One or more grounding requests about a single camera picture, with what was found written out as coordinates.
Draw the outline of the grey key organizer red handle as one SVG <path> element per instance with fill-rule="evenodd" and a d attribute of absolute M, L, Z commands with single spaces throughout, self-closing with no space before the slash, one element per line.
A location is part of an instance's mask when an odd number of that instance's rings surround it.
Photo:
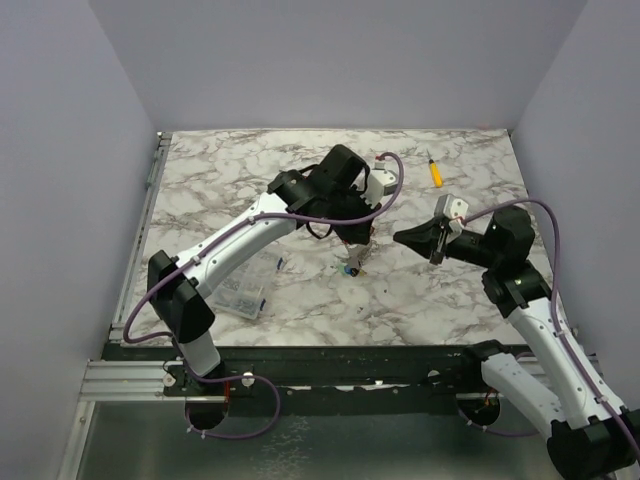
<path fill-rule="evenodd" d="M 350 269 L 360 270 L 364 264 L 364 261 L 370 254 L 372 243 L 369 242 L 366 245 L 361 244 L 346 244 L 347 259 L 346 265 Z"/>

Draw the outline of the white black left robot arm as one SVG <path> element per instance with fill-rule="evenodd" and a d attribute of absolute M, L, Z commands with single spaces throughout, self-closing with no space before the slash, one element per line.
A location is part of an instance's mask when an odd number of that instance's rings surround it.
<path fill-rule="evenodd" d="M 336 145 L 318 164 L 279 172 L 245 212 L 204 243 L 176 256 L 159 251 L 151 257 L 150 303 L 186 358 L 186 382 L 195 392 L 210 394 L 221 380 L 207 297 L 254 254 L 312 218 L 332 220 L 330 231 L 349 245 L 368 244 L 367 217 L 385 195 L 385 181 L 394 178 Z"/>

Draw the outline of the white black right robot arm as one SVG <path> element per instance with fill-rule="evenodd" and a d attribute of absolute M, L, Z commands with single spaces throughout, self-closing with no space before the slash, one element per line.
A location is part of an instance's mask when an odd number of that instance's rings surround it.
<path fill-rule="evenodd" d="M 542 384 L 497 341 L 467 348 L 459 367 L 469 390 L 502 394 L 537 430 L 565 479 L 612 474 L 639 461 L 639 413 L 625 405 L 591 364 L 567 322 L 558 292 L 529 260 L 535 231 L 519 200 L 488 210 L 484 233 L 467 230 L 456 207 L 394 234 L 395 242 L 438 265 L 452 258 L 483 268 L 490 302 L 525 340 L 548 380 Z"/>

